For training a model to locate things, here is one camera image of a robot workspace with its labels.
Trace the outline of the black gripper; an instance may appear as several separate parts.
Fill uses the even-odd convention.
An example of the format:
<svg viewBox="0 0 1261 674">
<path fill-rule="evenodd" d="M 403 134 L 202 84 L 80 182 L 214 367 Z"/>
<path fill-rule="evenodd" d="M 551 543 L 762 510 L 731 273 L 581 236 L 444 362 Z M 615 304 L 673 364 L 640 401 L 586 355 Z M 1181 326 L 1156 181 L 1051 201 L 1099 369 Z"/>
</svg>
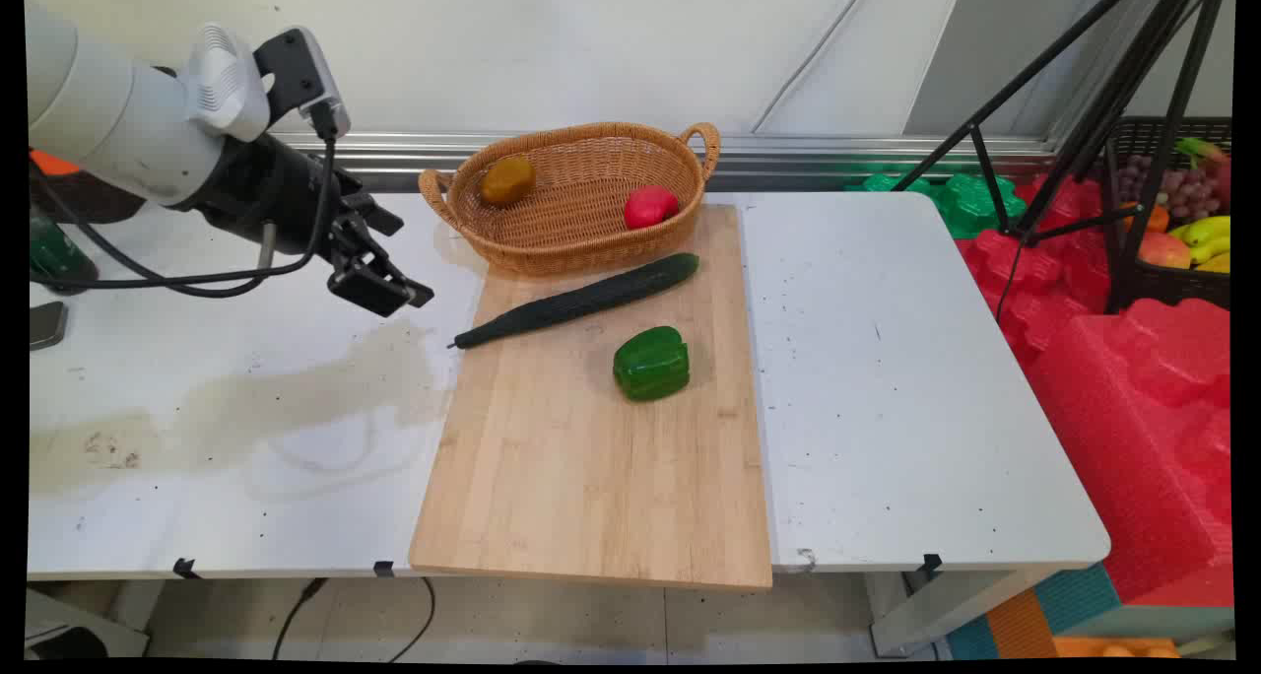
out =
<svg viewBox="0 0 1261 674">
<path fill-rule="evenodd" d="M 224 139 L 207 180 L 175 210 L 195 211 L 206 222 L 248 241 L 276 226 L 276 252 L 301 255 L 311 239 L 327 170 L 323 159 L 299 153 L 264 134 L 253 141 Z M 398 234 L 405 221 L 368 193 L 343 194 L 340 227 L 329 230 L 327 289 L 333 297 L 391 316 L 404 305 L 422 307 L 433 288 L 404 275 L 372 234 Z"/>
</svg>

